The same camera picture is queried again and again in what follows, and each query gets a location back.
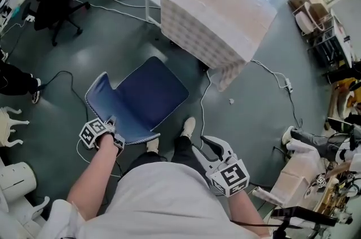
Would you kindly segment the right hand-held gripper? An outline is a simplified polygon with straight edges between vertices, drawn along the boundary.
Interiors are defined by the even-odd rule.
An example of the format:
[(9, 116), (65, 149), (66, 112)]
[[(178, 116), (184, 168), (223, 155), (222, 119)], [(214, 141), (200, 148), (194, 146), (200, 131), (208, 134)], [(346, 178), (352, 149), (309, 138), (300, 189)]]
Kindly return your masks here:
[(201, 136), (201, 140), (217, 156), (214, 162), (197, 146), (192, 151), (206, 171), (211, 185), (224, 196), (231, 197), (249, 185), (249, 173), (241, 159), (233, 152), (228, 142), (214, 136)]

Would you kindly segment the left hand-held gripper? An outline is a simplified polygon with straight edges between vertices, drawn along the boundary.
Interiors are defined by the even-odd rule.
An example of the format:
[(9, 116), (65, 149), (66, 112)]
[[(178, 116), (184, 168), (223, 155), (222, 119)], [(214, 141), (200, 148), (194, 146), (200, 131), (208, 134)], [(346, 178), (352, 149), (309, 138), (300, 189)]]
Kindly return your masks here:
[(116, 117), (110, 116), (105, 122), (100, 118), (86, 122), (79, 138), (88, 149), (99, 149), (98, 143), (103, 135), (109, 134), (113, 137), (113, 143), (118, 148), (118, 156), (125, 147), (125, 139), (116, 131)]

